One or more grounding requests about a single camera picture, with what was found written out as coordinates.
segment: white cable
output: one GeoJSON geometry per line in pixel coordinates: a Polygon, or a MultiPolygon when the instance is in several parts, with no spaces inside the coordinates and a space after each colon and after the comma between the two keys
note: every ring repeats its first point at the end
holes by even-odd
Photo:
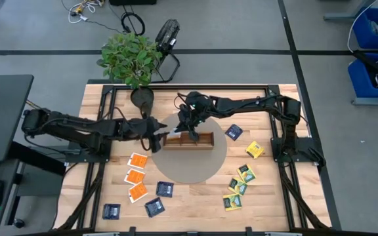
{"type": "MultiPolygon", "coordinates": [[[[82,3],[78,3],[78,4],[74,5],[74,6],[72,6],[72,7],[68,10],[68,11],[69,11],[69,13],[68,13],[68,21],[69,21],[71,24],[76,24],[76,23],[82,21],[84,18],[85,18],[85,19],[88,19],[88,18],[84,17],[82,14],[78,14],[78,15],[79,15],[79,20],[77,20],[77,21],[75,21],[75,22],[71,21],[71,12],[73,12],[72,9],[74,9],[74,8],[76,8],[76,7],[78,7],[78,6],[80,6],[81,4],[82,4],[82,3]]],[[[85,6],[83,6],[83,11],[84,11],[85,9],[88,9],[91,13],[96,12],[96,8],[95,8],[93,5],[97,5],[97,6],[99,6],[100,4],[86,2],[86,3],[85,3],[85,6]]]]}
{"type": "Polygon", "coordinates": [[[355,18],[354,22],[353,22],[352,25],[351,25],[351,28],[349,29],[348,41],[346,42],[346,45],[347,45],[349,51],[352,52],[352,53],[353,53],[353,51],[352,51],[351,48],[349,47],[349,41],[351,40],[351,33],[352,33],[352,29],[353,29],[353,27],[354,27],[354,25],[355,25],[355,22],[357,22],[357,20],[359,19],[359,17],[360,17],[361,15],[363,15],[363,13],[365,13],[365,11],[368,10],[370,7],[372,7],[376,2],[378,2],[378,0],[375,0],[374,3],[370,4],[370,6],[368,6],[366,9],[364,9],[364,10],[363,10],[363,11],[357,16],[357,18],[355,18]]]}

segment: blue storage bin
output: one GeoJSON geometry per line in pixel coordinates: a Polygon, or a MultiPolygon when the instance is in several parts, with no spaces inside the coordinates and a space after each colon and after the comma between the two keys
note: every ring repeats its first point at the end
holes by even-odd
{"type": "Polygon", "coordinates": [[[378,22],[378,9],[370,8],[355,22],[354,33],[363,49],[378,49],[378,35],[371,29],[369,20],[378,22]]]}
{"type": "MultiPolygon", "coordinates": [[[[369,58],[378,61],[378,53],[367,53],[369,58]]],[[[357,98],[378,98],[378,88],[373,87],[366,66],[359,60],[348,67],[349,76],[357,98]]]]}

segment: potted plant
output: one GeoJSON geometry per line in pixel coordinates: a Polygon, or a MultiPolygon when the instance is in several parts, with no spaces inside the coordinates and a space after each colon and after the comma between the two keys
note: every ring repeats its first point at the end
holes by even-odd
{"type": "Polygon", "coordinates": [[[102,59],[97,64],[105,68],[103,76],[109,75],[111,82],[131,86],[132,103],[149,115],[154,93],[147,86],[161,57],[157,43],[149,42],[147,37],[117,34],[102,47],[102,59]]]}

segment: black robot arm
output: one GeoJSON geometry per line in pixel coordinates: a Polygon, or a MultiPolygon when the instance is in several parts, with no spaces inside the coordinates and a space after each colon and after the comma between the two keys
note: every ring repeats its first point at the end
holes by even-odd
{"type": "MultiPolygon", "coordinates": [[[[205,122],[209,117],[226,118],[236,113],[266,111],[274,116],[275,119],[281,121],[284,127],[280,157],[282,155],[291,157],[299,152],[295,127],[300,122],[301,103],[295,99],[282,95],[273,95],[264,98],[231,100],[229,98],[206,96],[196,91],[190,92],[188,95],[178,94],[178,97],[182,99],[184,104],[179,106],[178,118],[180,122],[174,132],[188,131],[191,139],[197,141],[199,140],[199,135],[196,133],[195,127],[205,122]],[[277,106],[279,102],[282,104],[282,111],[277,106]]],[[[301,194],[294,188],[285,171],[284,159],[277,159],[277,162],[281,163],[279,166],[283,171],[282,184],[291,192],[313,227],[316,229],[328,228],[319,221],[318,217],[303,200],[301,194]]]]}
{"type": "Polygon", "coordinates": [[[154,134],[160,128],[166,127],[153,117],[144,119],[89,119],[65,115],[47,109],[32,109],[24,112],[22,131],[26,136],[49,134],[57,138],[79,144],[89,153],[103,154],[106,142],[148,139],[152,152],[157,152],[161,146],[159,141],[167,133],[154,134]]]}

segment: wooden box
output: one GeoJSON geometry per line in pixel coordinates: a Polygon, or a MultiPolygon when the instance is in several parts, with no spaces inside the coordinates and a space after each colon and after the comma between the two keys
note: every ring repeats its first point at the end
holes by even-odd
{"type": "Polygon", "coordinates": [[[195,142],[190,139],[188,132],[182,132],[180,137],[164,138],[164,150],[209,150],[214,148],[214,133],[199,133],[199,141],[195,142]]]}

